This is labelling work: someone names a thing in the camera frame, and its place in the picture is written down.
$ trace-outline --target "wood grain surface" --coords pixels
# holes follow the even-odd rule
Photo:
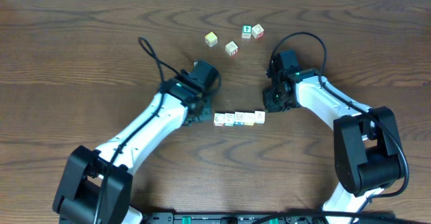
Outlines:
[[[264,37],[241,40],[241,25],[257,23]],[[302,30],[325,41],[334,86],[397,117],[410,185],[368,210],[431,220],[431,0],[0,0],[0,223],[56,223],[51,205],[68,155],[113,137],[149,104],[160,79],[138,36],[176,69],[190,71],[195,59],[215,65],[223,86],[214,110],[253,111],[263,108],[273,47]],[[231,40],[234,57],[224,51]],[[320,67],[312,38],[287,48],[303,68]],[[336,184],[331,129],[300,108],[253,127],[178,129],[138,171],[132,205],[317,208]]]

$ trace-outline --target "yellow cube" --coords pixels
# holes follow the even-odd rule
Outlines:
[[[214,32],[210,32],[208,35],[205,36],[205,42],[208,44],[209,47],[216,45],[217,41],[218,39]]]

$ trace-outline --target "white cube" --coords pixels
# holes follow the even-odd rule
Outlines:
[[[253,28],[251,28],[251,34],[256,39],[263,36],[263,31],[264,31],[264,29],[262,28],[262,26],[260,24],[257,24],[256,26],[253,26]]]
[[[208,44],[209,47],[212,47],[217,44],[218,37],[214,34],[214,32],[210,32],[208,35],[205,36],[205,42]]]
[[[235,125],[243,125],[244,124],[244,112],[235,112]]]
[[[224,114],[224,125],[225,126],[233,126],[235,123],[235,114],[225,113]]]
[[[226,52],[229,54],[229,56],[233,56],[236,52],[238,52],[238,46],[234,41],[227,43]]]
[[[249,39],[251,38],[251,26],[243,25],[242,26],[242,38]]]
[[[254,124],[255,124],[255,113],[246,112],[245,117],[244,117],[244,125],[252,126]]]
[[[255,111],[255,122],[263,124],[265,122],[265,112]]]
[[[224,125],[224,114],[216,113],[214,114],[214,124],[216,126]]]

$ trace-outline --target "tabletop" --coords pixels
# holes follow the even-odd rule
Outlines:
[[[431,0],[0,0],[0,222],[56,223],[54,195],[69,154],[94,149],[137,117],[157,92],[145,36],[175,69],[205,59],[223,76],[213,111],[263,108],[273,47],[292,32],[320,36],[325,76],[353,99],[395,113],[409,188],[367,210],[431,219]],[[258,40],[241,26],[261,24]],[[205,35],[218,43],[208,47]],[[235,41],[230,57],[225,45]],[[299,36],[304,69],[323,52]],[[172,77],[165,70],[165,77]],[[318,208],[337,185],[333,133],[306,108],[265,124],[181,127],[134,177],[139,210],[273,212]],[[387,192],[400,187],[398,181]]]

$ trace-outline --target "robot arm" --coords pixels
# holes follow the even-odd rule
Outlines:
[[[140,223],[142,214],[129,206],[133,175],[159,143],[183,125],[189,113],[200,115],[215,92],[211,87],[217,78],[220,80],[220,75],[214,67],[197,61],[191,73],[181,71],[179,76],[164,82],[150,105],[116,137],[94,151],[79,146],[67,160],[55,195],[54,212],[75,224],[92,223],[101,193],[88,177],[103,178],[117,147],[128,139],[107,177],[99,218],[106,224]],[[145,124],[162,98],[159,112]]]
[[[404,177],[400,156],[392,145],[387,144],[390,142],[387,136],[360,112],[322,88],[316,69],[303,71],[293,50],[275,55],[271,66],[267,76],[272,79],[272,86],[263,91],[267,111],[305,107],[334,132],[335,171],[340,183],[323,205],[324,211],[359,212],[368,204],[370,195],[380,194],[395,180]],[[395,117],[388,108],[373,109],[359,104],[333,87],[325,77],[322,81],[329,90],[379,119],[399,140]],[[377,140],[377,146],[366,149],[365,140]],[[347,224],[351,220],[327,217],[329,223]]]

